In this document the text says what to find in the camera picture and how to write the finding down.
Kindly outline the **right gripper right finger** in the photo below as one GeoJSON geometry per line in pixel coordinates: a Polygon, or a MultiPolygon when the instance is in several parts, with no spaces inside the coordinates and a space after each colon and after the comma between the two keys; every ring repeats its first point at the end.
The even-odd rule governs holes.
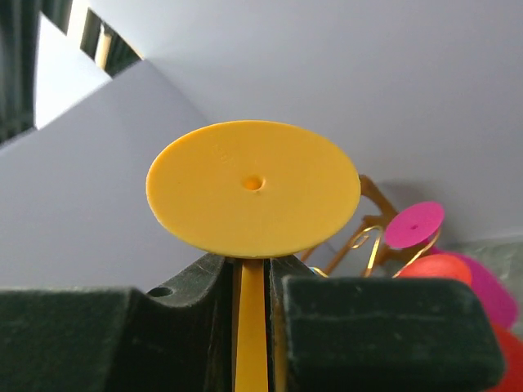
{"type": "Polygon", "coordinates": [[[265,268],[272,391],[415,391],[400,383],[421,316],[398,278],[322,278],[293,256],[265,268]]]}

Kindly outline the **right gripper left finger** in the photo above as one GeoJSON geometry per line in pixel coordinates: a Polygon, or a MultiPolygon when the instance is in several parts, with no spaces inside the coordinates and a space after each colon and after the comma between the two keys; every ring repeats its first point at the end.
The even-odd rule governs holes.
{"type": "Polygon", "coordinates": [[[233,266],[133,287],[1,292],[4,391],[229,391],[233,266]]]}

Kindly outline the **red wine glass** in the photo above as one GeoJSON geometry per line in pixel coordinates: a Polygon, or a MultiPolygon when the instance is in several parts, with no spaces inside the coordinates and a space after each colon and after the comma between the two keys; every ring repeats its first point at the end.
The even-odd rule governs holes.
{"type": "Polygon", "coordinates": [[[522,342],[490,319],[472,288],[445,277],[397,277],[419,291],[400,363],[407,390],[520,391],[522,342]]]}

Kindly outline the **pink wine glass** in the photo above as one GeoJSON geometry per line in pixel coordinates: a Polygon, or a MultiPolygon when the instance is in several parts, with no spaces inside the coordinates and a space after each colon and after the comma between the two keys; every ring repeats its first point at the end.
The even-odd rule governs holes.
{"type": "Polygon", "coordinates": [[[499,278],[469,256],[436,247],[444,218],[442,205],[432,201],[414,204],[392,218],[385,228],[385,243],[396,250],[420,247],[407,258],[397,275],[460,280],[472,288],[492,321],[506,329],[512,328],[519,306],[499,278]]]}

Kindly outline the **orange wine glass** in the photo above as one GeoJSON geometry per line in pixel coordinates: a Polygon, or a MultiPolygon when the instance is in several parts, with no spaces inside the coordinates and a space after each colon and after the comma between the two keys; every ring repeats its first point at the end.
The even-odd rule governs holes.
{"type": "Polygon", "coordinates": [[[265,262],[312,248],[344,227],[360,201],[354,164],[300,127],[222,122],[167,146],[145,187],[168,232],[239,261],[234,388],[268,390],[265,262]]]}

